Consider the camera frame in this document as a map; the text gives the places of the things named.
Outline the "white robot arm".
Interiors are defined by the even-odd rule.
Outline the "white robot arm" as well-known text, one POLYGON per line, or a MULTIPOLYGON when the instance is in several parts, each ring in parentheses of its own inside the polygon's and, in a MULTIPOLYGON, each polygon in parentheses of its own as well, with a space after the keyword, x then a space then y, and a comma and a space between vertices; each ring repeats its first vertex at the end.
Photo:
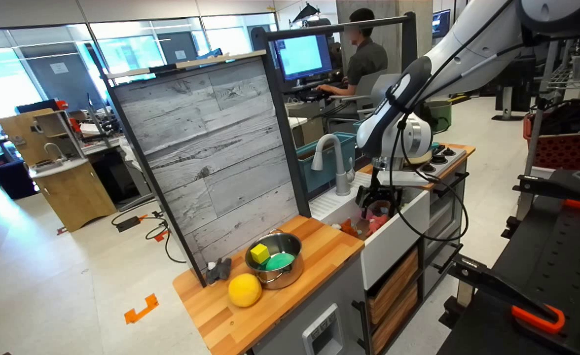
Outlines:
POLYGON ((402 171, 404 158, 424 156, 430 124, 414 108, 434 94, 467 92, 495 79, 522 47, 580 35, 580 0, 471 0, 449 31, 414 59, 361 122, 357 146, 382 185, 420 185, 402 171))

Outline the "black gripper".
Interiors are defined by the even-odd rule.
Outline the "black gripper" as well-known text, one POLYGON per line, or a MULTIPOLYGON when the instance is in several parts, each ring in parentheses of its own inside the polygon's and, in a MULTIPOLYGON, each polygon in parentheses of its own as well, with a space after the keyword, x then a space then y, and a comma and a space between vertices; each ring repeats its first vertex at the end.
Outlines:
POLYGON ((369 185, 361 185, 355 195, 355 203, 361 207, 361 215, 369 211, 380 211, 386 217, 392 217, 400 207, 402 191, 392 185, 382 185, 376 177, 369 185))

